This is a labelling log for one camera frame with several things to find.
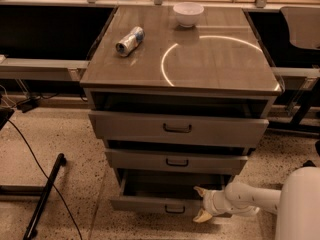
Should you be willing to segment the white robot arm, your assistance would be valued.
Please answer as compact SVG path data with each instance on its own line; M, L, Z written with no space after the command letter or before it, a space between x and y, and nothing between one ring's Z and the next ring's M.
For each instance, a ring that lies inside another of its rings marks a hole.
M249 217L263 209L277 215L275 240L320 240L319 167L293 171L280 190L240 182L231 182L224 190L194 189L202 197L194 222L222 214Z

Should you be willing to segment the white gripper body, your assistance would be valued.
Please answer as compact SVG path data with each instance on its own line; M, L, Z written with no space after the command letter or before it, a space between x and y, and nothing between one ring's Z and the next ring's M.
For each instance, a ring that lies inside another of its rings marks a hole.
M203 207L212 216L228 212L228 202L223 191L206 190L203 196Z

